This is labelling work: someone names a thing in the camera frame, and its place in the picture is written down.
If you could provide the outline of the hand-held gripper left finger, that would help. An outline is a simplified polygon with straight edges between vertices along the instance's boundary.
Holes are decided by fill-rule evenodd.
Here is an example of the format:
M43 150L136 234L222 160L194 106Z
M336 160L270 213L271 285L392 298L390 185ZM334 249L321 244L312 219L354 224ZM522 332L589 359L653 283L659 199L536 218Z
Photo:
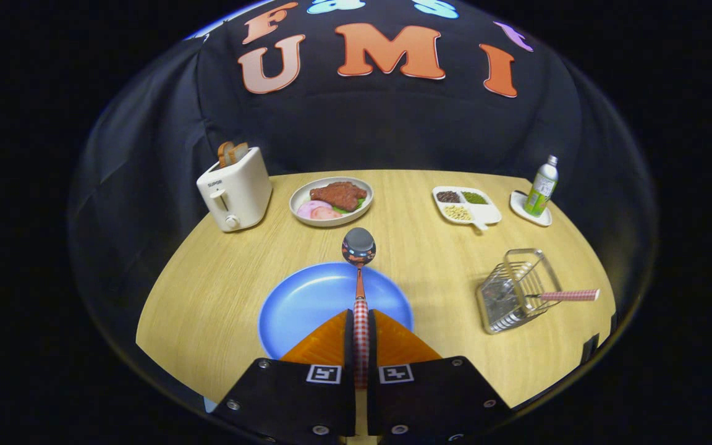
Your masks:
M354 315L328 320L338 364L257 358L210 411L257 440L275 444L345 444L355 435Z

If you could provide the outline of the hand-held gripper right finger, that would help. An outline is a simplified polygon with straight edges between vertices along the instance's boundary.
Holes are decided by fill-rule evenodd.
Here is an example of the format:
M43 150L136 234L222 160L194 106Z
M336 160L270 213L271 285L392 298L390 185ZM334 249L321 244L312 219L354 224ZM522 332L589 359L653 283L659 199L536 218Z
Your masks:
M514 416L467 357L380 363L391 322L378 310L368 312L368 434L379 444L451 444Z

